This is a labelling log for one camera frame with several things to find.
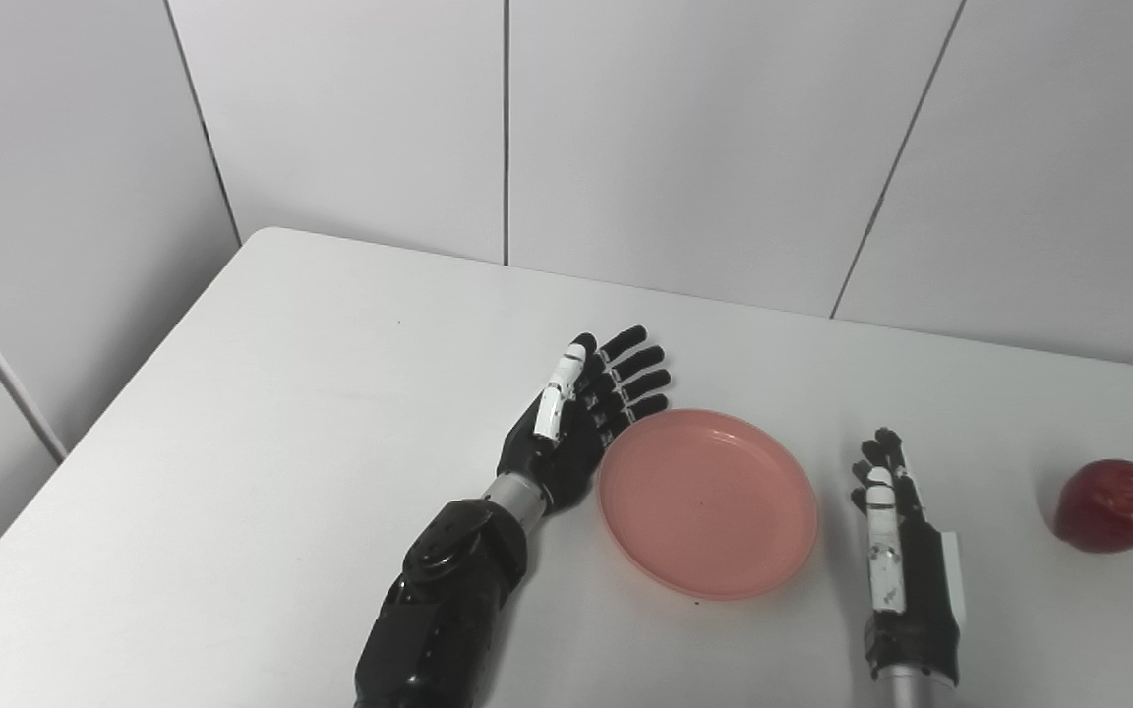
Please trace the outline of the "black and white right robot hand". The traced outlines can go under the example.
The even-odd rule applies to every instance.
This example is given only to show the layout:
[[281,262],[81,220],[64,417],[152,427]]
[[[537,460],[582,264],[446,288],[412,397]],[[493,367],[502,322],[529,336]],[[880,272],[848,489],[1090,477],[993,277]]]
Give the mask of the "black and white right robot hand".
[[927,519],[903,440],[877,429],[853,464],[850,501],[867,523],[871,619],[864,624],[869,676],[917,676],[949,690],[961,685],[964,617],[959,539]]

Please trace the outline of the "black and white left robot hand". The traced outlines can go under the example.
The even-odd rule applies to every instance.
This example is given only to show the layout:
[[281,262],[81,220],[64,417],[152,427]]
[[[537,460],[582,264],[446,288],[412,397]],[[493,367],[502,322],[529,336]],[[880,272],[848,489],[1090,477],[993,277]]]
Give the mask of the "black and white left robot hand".
[[590,332],[576,336],[506,432],[499,479],[529,487],[545,515],[576,506],[620,435],[668,409],[673,377],[665,360],[666,351],[649,342],[644,325],[604,344]]

